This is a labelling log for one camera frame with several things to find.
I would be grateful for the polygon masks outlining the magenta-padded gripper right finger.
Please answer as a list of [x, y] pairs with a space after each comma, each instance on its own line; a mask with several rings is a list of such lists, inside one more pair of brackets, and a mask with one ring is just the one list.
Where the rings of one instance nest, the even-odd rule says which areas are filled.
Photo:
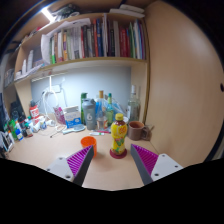
[[155, 153], [138, 145], [131, 145], [131, 155], [135, 161], [144, 185], [150, 184], [182, 169], [182, 166], [163, 153]]

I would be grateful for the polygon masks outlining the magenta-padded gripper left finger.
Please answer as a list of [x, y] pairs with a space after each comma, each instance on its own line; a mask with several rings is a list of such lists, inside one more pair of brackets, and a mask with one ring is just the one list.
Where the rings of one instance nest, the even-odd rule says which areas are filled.
[[67, 158], [59, 157], [51, 163], [46, 170], [56, 176], [81, 186], [84, 182], [93, 156], [93, 146], [87, 146]]

